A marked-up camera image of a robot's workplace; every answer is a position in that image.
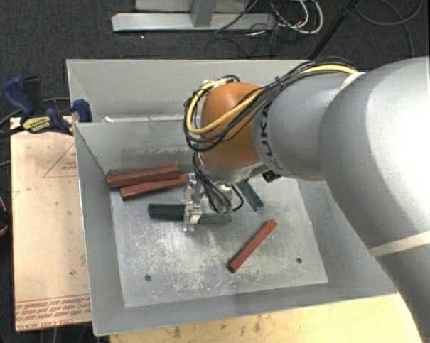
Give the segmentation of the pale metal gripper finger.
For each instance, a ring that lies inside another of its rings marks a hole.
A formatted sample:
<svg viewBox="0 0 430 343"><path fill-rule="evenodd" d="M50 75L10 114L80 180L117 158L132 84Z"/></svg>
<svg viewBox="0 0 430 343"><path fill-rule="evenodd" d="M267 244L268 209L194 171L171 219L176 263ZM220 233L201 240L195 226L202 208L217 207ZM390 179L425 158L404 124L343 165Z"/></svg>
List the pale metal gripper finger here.
<svg viewBox="0 0 430 343"><path fill-rule="evenodd" d="M186 211L183 215L183 231L193 232L200 221L202 212Z"/></svg>
<svg viewBox="0 0 430 343"><path fill-rule="evenodd" d="M199 205L201 185L195 173L187 175L184 189L184 203L186 205Z"/></svg>

